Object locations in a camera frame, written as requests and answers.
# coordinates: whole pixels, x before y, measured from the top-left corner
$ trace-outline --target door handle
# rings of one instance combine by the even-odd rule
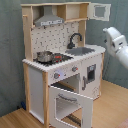
[[[83,76],[83,80],[84,80],[84,87],[82,87],[82,90],[85,90],[85,88],[86,88],[86,78],[85,78],[85,76]]]
[[[68,101],[77,101],[76,98],[69,98],[69,97],[66,97],[64,96],[63,94],[58,94],[58,96],[64,100],[68,100]]]

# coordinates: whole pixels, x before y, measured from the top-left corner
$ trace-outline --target toy kitchen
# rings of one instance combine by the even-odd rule
[[[110,4],[22,4],[26,110],[44,128],[91,128],[105,49],[85,44],[86,21],[109,21]],[[82,110],[81,118],[74,112]]]

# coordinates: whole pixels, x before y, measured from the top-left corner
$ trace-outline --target sink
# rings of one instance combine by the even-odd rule
[[[90,48],[85,48],[85,47],[78,47],[78,48],[68,49],[65,51],[65,53],[68,53],[74,56],[82,56],[90,52],[95,52],[95,50]]]

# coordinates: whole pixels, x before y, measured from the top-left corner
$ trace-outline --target faucet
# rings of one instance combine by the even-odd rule
[[[72,42],[72,39],[73,39],[73,37],[74,37],[75,35],[80,36],[80,41],[82,41],[82,35],[81,35],[80,33],[74,33],[74,34],[71,36],[71,38],[70,38],[70,43],[69,43],[68,46],[67,46],[68,49],[72,49],[73,47],[75,47],[75,44],[73,44],[73,42]]]

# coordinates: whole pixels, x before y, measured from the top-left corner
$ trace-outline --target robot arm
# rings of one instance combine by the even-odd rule
[[[128,68],[128,45],[124,35],[114,27],[103,29],[106,33],[105,40],[108,53],[116,57],[126,68]]]

